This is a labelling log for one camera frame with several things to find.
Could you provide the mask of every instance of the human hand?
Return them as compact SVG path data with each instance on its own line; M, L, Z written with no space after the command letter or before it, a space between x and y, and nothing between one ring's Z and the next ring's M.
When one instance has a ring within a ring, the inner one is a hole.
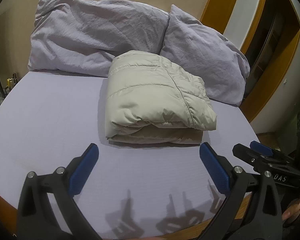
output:
M290 206L283 212L282 221L287 220L290 224L300 215L300 198L292 201Z

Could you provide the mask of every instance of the jacket stitching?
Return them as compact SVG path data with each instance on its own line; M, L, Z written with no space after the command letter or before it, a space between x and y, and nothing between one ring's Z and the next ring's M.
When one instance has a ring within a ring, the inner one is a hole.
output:
M122 70L122 69L126 69L126 68L130 68L130 67L140 67L140 65L138 64L135 64L135 65L125 65L125 66L121 66L121 67L118 67L116 68L115 70L111 71L108 75L108 77L110 77L111 75L113 75L114 73L117 73L119 70ZM157 65L153 65L153 66L144 66L142 65L141 67L158 67Z
M174 87L171 87L169 85L165 85L165 84L138 84L138 85L132 85L132 86L128 86L126 88L121 88L120 90L116 91L116 92L113 92L111 95L108 96L108 98L112 97L114 94L120 92L120 91L123 91L123 90L126 90L128 88L132 88L132 87L140 87L140 86L165 86L165 87L170 87L172 89L175 89Z
M167 72L167 74L169 75L169 77L171 78L171 80L173 81L173 83L175 84L176 88L178 89L182 99L181 99L181 102L183 103L184 107L186 108L187 112L188 112L188 117L189 117L189 121L190 121L190 127L191 128L195 128L195 123L194 123L194 119L193 119L193 116L190 112L190 108L188 106L188 103L186 102L185 98L183 97L183 94L181 92L181 90L179 89L179 87L177 86L176 82L173 80L173 78L170 76L169 74L169 71L163 66L163 62L162 62L162 56L160 57L160 63L161 63L161 66L165 69L165 71Z

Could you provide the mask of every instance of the mattress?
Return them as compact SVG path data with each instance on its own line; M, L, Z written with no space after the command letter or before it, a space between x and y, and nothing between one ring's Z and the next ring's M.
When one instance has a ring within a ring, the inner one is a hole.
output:
M213 217L224 196L199 158L198 146L108 142L104 131L107 79L62 72L29 72L0 106L0 195L18 206L29 171L52 173L80 156L90 143L99 160L78 207L102 238L163 235ZM239 108L212 101L217 130L206 131L217 154L245 171L235 144L258 141ZM61 228L69 231L52 194Z

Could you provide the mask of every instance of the jacket seam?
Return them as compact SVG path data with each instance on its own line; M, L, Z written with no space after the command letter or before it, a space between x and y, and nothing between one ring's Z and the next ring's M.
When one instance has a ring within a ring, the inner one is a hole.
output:
M117 73L119 70L123 70L123 69L126 69L126 68L130 68L130 67L140 67L140 65L138 64L135 64L135 65L129 65L129 66L121 66L121 67L118 67L116 69L114 69L113 71L111 71L108 75L108 77L110 77L111 75ZM145 66L145 65L142 65L141 67L158 67L157 65L153 65L153 66Z
M153 122L153 121L144 121L145 123L147 123L147 125L145 126L142 126L142 127L146 127L148 125L151 125L151 124L178 124L178 123L182 123L184 124L182 121L171 121L171 122ZM123 127L129 127L129 128L139 128L141 126L130 126L130 125L127 125L127 126L124 126ZM191 128L191 127L180 127L178 129L184 129L184 128Z
M126 90L128 88L140 87L140 86L165 86L165 87L170 87L172 89L175 89L174 87L171 87L171 86L165 85L165 84L153 84L153 83L150 83L150 84L138 84L138 85L131 85L131 86L128 86L128 87L125 87L125 88L121 88L120 90L118 90L116 92L113 92L111 95L109 95L108 98L112 97L114 94L116 94L116 93L118 93L120 91Z
M173 80L173 78L171 77L169 71L163 66L163 62L162 62L162 56L160 56L160 63L161 63L161 66L165 69L165 71L167 72L167 74L169 75L169 77L171 78L171 80L173 81L174 85L176 86L176 88L178 89L180 95L182 98L180 98L180 101L183 103L186 111L188 112L188 117L189 117L189 121L190 121L190 127L191 128L195 128L195 123L194 123L194 119L193 119L193 116L191 114L191 111L190 111L190 108L188 106L188 103L186 102L185 98L183 97L183 94L181 92L181 90L179 89L179 87L177 86L176 82Z

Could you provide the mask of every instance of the metal screw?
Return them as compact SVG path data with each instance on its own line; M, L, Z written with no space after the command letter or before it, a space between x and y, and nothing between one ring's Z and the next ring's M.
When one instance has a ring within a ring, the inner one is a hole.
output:
M64 167L59 167L59 168L56 169L56 173L57 174L63 174L65 172L65 170L66 169Z
M242 173L243 169L242 169L240 166L235 166L235 167L234 167L234 171L235 171L236 173Z
M265 176L270 178L271 177L271 172L270 171L265 171Z
M34 174L35 174L35 173L34 173L33 171L31 171L31 172L28 173L27 177L28 177L29 179L31 179L31 178L34 177Z

